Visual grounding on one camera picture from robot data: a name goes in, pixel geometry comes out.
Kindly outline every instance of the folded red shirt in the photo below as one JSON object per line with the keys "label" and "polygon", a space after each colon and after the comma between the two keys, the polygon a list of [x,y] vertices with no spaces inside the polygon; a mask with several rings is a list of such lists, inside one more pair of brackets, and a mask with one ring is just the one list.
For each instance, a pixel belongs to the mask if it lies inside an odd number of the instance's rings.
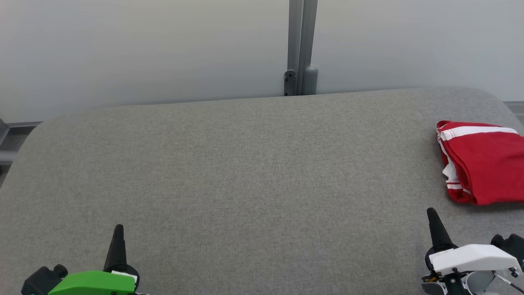
{"label": "folded red shirt", "polygon": [[440,121],[447,191],[458,203],[524,202],[524,138],[497,125]]}

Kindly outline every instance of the gray upholstered table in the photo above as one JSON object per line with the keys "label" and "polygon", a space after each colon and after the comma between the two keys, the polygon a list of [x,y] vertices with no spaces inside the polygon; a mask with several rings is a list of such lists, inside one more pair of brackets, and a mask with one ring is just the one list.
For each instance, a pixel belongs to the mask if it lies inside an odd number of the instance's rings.
{"label": "gray upholstered table", "polygon": [[446,195],[439,120],[524,129],[491,94],[400,89],[131,106],[37,127],[0,191],[0,294],[102,269],[125,226],[139,291],[422,293],[435,207],[458,245],[524,235],[524,206]]}

